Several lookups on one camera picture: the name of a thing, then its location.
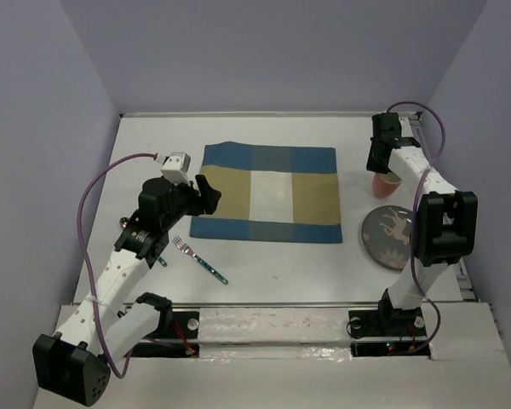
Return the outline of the pink cup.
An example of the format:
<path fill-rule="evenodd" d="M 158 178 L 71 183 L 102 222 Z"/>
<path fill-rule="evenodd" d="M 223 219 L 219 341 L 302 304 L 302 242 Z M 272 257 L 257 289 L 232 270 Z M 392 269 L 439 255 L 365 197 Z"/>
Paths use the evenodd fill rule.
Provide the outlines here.
<path fill-rule="evenodd" d="M 375 173 L 371 188 L 376 198 L 385 199 L 393 194 L 399 188 L 400 184 L 401 179 L 393 172 L 386 174 Z"/>

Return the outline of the fork with teal handle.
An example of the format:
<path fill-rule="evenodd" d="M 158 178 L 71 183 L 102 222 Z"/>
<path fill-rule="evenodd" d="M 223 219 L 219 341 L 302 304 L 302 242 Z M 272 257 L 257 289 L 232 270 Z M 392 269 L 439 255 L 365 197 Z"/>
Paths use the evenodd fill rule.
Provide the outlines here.
<path fill-rule="evenodd" d="M 223 285 L 228 285 L 229 281 L 225 278 L 221 273 L 219 273 L 215 268 L 213 268 L 210 264 L 208 264 L 203 258 L 201 258 L 183 239 L 179 236 L 175 236 L 172 239 L 175 246 L 184 254 L 188 255 L 192 259 L 194 259 L 198 264 L 200 264 L 205 270 L 211 273 L 215 278 L 217 278 Z"/>

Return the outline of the blue beige checked cloth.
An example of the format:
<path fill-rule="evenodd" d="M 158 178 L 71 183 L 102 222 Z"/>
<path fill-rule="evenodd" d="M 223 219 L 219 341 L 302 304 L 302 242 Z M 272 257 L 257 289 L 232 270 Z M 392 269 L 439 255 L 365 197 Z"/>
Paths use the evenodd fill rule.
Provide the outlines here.
<path fill-rule="evenodd" d="M 200 172 L 221 199 L 213 215 L 192 219 L 193 238 L 342 242 L 333 147 L 222 142 L 205 147 Z"/>

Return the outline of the dark patterned plate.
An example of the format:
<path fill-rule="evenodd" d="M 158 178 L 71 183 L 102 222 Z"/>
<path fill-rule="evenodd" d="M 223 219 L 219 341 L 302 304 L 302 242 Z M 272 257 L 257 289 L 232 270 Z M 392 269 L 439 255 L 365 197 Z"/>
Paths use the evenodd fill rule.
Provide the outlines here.
<path fill-rule="evenodd" d="M 361 223 L 361 239 L 370 257 L 379 265 L 401 272 L 411 254 L 411 211 L 385 205 L 369 212 Z"/>

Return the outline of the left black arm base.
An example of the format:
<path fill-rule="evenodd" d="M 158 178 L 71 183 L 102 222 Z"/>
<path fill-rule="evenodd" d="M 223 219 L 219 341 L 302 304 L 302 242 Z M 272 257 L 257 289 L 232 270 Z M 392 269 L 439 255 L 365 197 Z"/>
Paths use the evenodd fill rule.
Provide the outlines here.
<path fill-rule="evenodd" d="M 113 352 L 134 357 L 188 358 L 198 355 L 199 311 L 133 305 L 107 333 Z"/>

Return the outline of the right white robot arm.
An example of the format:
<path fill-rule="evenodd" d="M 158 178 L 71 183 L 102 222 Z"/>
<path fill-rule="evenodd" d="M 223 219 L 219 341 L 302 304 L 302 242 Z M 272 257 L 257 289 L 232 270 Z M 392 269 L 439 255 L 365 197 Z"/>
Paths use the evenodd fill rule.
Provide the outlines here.
<path fill-rule="evenodd" d="M 422 301 L 436 279 L 474 249 L 478 199 L 451 185 L 426 158 L 420 143 L 402 136 L 399 115 L 371 118 L 372 137 L 366 169 L 393 173 L 414 189 L 411 259 L 382 295 L 370 320 L 380 333 L 396 337 L 415 323 Z"/>

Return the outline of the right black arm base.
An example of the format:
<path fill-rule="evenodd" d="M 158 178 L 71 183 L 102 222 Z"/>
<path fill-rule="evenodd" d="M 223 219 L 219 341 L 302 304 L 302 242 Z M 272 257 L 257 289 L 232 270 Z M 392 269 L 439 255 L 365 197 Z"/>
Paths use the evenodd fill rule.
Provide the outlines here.
<path fill-rule="evenodd" d="M 427 331 L 421 309 L 406 313 L 399 320 L 384 322 L 376 309 L 349 311 L 346 331 L 352 340 L 351 355 L 354 358 L 429 357 L 429 346 L 422 348 L 427 340 Z"/>

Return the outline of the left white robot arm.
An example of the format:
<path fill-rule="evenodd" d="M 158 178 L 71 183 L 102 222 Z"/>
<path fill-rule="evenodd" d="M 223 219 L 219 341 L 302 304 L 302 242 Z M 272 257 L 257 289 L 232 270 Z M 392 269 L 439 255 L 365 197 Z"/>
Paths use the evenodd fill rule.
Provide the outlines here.
<path fill-rule="evenodd" d="M 90 407 L 102 396 L 112 370 L 144 337 L 161 337 L 173 321 L 172 303 L 145 292 L 125 314 L 126 297 L 151 270 L 183 216 L 213 214 L 221 193 L 203 175 L 173 184 L 145 181 L 138 208 L 123 228 L 98 278 L 72 316 L 53 335 L 40 335 L 32 356 L 40 388 Z"/>

